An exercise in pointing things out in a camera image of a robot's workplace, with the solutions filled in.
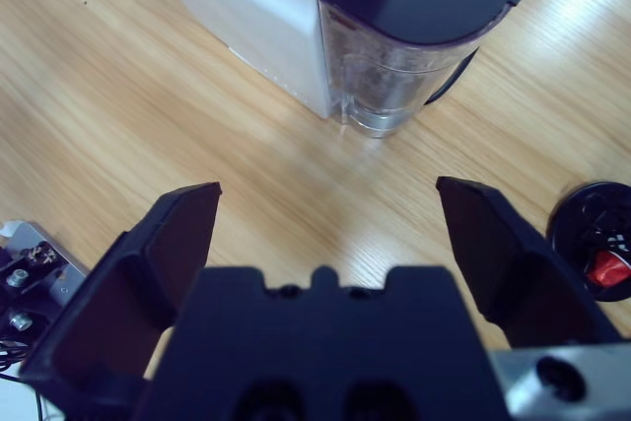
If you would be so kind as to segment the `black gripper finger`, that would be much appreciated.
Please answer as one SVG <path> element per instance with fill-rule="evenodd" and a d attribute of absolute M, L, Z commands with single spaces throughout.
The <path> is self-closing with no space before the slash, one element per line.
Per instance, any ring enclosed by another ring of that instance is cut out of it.
<path fill-rule="evenodd" d="M 221 186 L 162 195 L 88 274 L 21 367 L 57 407 L 133 407 L 163 332 L 205 265 Z"/>
<path fill-rule="evenodd" d="M 512 347 L 621 342 L 577 273 L 498 189 L 450 176 L 436 187 L 475 305 Z"/>

